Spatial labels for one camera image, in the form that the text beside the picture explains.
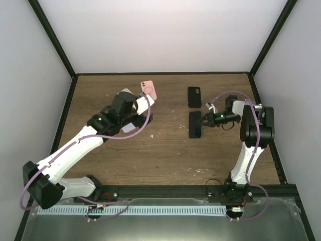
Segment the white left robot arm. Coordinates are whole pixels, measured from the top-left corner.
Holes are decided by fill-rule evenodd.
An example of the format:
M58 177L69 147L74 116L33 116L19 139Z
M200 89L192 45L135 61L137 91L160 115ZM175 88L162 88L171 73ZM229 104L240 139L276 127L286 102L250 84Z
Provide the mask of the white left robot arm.
M42 209L68 198L83 197L87 202L98 202L103 185L94 176L65 179L64 175L95 148L108 140L117 140L117 134L125 126L131 124L142 131L152 121L153 104L149 94L135 96L128 89L119 92L112 104L93 115L68 143L38 163L29 161L23 166L23 193L29 193Z

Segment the blue smartphone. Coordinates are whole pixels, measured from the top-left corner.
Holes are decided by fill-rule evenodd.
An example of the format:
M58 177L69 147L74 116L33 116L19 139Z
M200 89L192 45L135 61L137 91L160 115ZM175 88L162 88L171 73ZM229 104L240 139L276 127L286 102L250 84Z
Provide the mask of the blue smartphone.
M189 113L189 138L199 139L202 137L201 111L192 111Z

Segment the black phone case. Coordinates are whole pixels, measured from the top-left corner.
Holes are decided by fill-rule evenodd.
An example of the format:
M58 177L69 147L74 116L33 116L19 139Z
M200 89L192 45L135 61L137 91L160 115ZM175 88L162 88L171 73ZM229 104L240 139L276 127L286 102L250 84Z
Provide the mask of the black phone case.
M188 87L188 107L201 108L201 89L197 86Z

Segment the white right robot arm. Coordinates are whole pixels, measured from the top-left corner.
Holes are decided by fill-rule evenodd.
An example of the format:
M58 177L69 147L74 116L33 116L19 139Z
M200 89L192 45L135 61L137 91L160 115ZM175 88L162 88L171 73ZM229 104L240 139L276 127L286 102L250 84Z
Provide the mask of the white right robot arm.
M242 143L238 160L223 184L223 197L235 202L247 194L251 174L259 156L274 140L274 109L255 104L251 99L239 100L236 95L225 99L225 109L217 111L214 101L206 103L209 113L198 121L202 126L214 128L225 124L240 124Z

